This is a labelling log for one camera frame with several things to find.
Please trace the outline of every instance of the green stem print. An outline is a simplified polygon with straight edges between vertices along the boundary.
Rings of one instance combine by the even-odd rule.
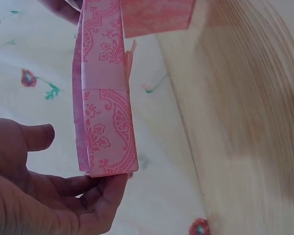
[[[151,88],[151,86],[149,86],[149,85],[146,85],[146,84],[143,84],[141,87],[145,90],[145,92],[146,93],[153,93],[163,82],[164,82],[164,80],[167,78],[167,77],[169,77],[169,75],[168,74],[166,74],[161,80],[160,80],[160,82],[156,85],[156,86],[154,86],[153,88]]]
[[[17,15],[17,14],[19,14],[19,11],[10,11],[10,14],[9,14],[9,15],[7,15],[7,16],[1,18],[1,20],[0,20],[0,24],[1,24],[1,22],[2,22],[3,20],[5,20],[5,19],[7,19],[7,18],[10,18],[11,16],[14,16],[14,15]]]
[[[22,69],[21,83],[24,87],[35,87],[37,80],[43,81],[51,87],[51,91],[46,92],[45,99],[53,100],[56,96],[59,95],[60,89],[58,87],[40,77],[34,76],[34,74],[31,71]]]
[[[41,81],[45,82],[46,84],[48,84],[51,87],[51,91],[50,92],[46,92],[46,96],[45,99],[50,99],[53,100],[53,98],[55,98],[56,96],[58,96],[60,89],[57,88],[55,85],[53,85],[50,82],[47,82],[46,80],[43,80],[40,77],[35,77],[36,79],[40,79]]]
[[[8,42],[6,42],[6,43],[4,43],[4,44],[2,44],[2,45],[0,46],[0,49],[1,49],[2,47],[6,46],[6,45],[16,45],[15,40],[16,40],[16,38],[13,39],[13,40],[10,40],[10,41],[8,41]]]

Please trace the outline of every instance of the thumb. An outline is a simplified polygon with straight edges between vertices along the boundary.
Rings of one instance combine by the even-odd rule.
[[[55,136],[50,124],[40,126],[24,126],[19,124],[28,151],[41,151],[49,148]]]

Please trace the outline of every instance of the white fabric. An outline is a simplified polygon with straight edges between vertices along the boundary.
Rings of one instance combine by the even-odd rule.
[[[10,11],[19,11],[10,17]],[[50,149],[32,153],[28,168],[63,177],[80,175],[73,130],[72,57],[76,27],[34,0],[0,0],[0,117],[35,125],[51,123]],[[140,170],[129,180],[111,235],[186,235],[204,217],[196,173],[167,73],[154,36],[137,39],[131,100]],[[126,49],[132,41],[126,40]],[[21,84],[22,69],[37,79]],[[52,83],[60,89],[45,99]]]

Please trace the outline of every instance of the light wood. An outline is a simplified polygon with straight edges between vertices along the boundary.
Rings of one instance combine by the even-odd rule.
[[[198,0],[190,30],[158,35],[212,235],[294,235],[293,12]]]

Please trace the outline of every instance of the pink paper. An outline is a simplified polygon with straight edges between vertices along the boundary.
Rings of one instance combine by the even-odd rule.
[[[125,37],[187,29],[195,0],[121,0]]]
[[[122,1],[130,36],[186,28],[192,14],[193,0]],[[163,17],[157,27],[142,28],[141,19],[131,23],[138,10],[155,7],[154,15],[163,10],[170,23]],[[177,7],[185,11],[172,17]],[[135,46],[124,53],[120,0],[84,0],[73,58],[73,112],[79,169],[91,177],[138,170],[128,85]]]

